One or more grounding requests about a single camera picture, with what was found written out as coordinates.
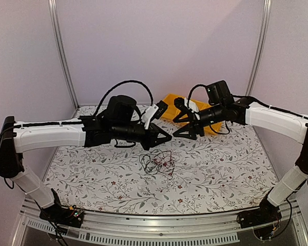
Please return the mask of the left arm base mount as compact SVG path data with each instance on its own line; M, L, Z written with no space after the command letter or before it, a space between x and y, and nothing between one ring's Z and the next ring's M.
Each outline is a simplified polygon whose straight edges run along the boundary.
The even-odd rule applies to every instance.
M84 209L76 205L65 208L61 205L58 194L51 189L54 197L54 204L48 208L41 209L40 219L48 222L62 224L69 227L80 228L84 219Z

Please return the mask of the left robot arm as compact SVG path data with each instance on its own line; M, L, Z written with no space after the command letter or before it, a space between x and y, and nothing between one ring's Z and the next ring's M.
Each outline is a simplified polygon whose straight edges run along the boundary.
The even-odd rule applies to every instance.
M54 222L62 222L66 211L59 198L31 169L23 166L23 153L60 146L97 147L113 139L130 145L140 143L144 150L149 150L172 139L152 123L166 109L167 104L160 101L140 112L133 98L118 95L109 100L101 113L66 121L25 123L8 116L0 133L0 177L17 184Z

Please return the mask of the aluminium frame post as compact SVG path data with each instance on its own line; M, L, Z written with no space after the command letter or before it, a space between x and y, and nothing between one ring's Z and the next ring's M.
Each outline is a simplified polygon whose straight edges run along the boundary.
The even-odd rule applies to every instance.
M50 13L50 18L51 18L51 23L52 23L52 28L53 28L54 40L56 43L56 48L57 48L59 60L61 63L64 80L67 86L67 90L68 90L71 102L74 108L77 110L80 106L79 106L75 88L74 88L74 85L71 79L71 74L69 71L67 57L66 57L66 53L64 49L63 38L62 38L60 23L59 23L59 15L58 15L58 10L57 10L57 2L55 0L49 0L48 6L49 6L49 13Z
M260 32L259 32L256 52L255 52L255 58L254 58L251 73L249 76L249 81L248 81L246 92L245 92L247 96L251 95L254 89L256 77L259 71L261 57L262 57L262 53L264 50L265 40L266 40L267 31L268 31L269 22L270 22L269 19L270 19L270 14L271 14L271 7L272 7L272 0L264 0L261 26L260 26Z

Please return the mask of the left aluminium frame post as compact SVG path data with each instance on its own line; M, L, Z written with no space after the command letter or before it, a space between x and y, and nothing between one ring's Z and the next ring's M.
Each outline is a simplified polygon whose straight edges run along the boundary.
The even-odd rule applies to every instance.
M59 23L59 15L58 15L58 10L57 10L57 2L55 0L49 0L48 6L49 6L49 13L50 13L50 18L51 18L51 23L52 23L52 28L53 28L54 40L56 43L56 48L57 48L59 60L61 63L64 80L67 86L67 90L68 90L71 102L74 108L77 110L80 106L79 106L75 88L74 88L74 85L71 79L71 74L69 71L67 57L66 57L66 53L64 49L63 38L62 38L60 23Z

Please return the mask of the aluminium front rail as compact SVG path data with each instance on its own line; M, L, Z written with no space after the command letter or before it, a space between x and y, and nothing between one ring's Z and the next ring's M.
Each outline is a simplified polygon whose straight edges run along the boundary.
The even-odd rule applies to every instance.
M243 228L238 211L197 215L122 215L86 211L80 228L64 227L59 239L26 199L18 215L13 245L308 245L308 232L296 200L280 206L275 238L259 239L270 223Z

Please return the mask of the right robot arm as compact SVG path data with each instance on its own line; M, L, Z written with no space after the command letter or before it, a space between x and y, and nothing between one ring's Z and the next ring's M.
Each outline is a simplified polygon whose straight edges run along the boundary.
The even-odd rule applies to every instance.
M260 127L287 136L302 144L295 166L292 167L260 202L255 213L259 223L267 223L282 204L308 179L308 116L269 106L251 96L232 95L226 81L205 86L210 108L196 110L189 106L189 98L174 100L180 113L174 122L185 125L173 133L174 137L195 140L204 135L204 128L230 121L240 125Z

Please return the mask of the floral table mat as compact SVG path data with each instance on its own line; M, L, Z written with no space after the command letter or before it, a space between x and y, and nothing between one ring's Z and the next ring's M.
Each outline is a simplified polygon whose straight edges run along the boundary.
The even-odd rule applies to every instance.
M277 177L253 128L223 124L220 135L173 138L149 151L124 141L61 147L44 182L66 206L166 215L257 206Z

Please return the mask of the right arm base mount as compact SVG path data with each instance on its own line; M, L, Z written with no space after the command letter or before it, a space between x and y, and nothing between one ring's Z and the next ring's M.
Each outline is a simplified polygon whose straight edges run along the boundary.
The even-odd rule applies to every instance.
M242 229L260 226L254 229L254 235L260 240L269 240L279 229L281 218L279 207L263 199L259 208L238 213L236 221Z

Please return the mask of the right aluminium frame post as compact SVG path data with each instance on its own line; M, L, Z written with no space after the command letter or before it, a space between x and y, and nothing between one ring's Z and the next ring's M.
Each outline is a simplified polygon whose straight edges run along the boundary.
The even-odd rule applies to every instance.
M255 58L254 58L251 73L249 76L249 81L248 81L246 92L245 92L247 96L251 95L254 89L256 77L259 71L261 57L262 57L262 53L264 50L265 40L266 40L267 31L268 31L269 22L270 22L269 19L270 19L270 14L271 14L271 7L272 7L272 0L264 0L261 26L260 26L260 32L259 32L256 52L255 52Z

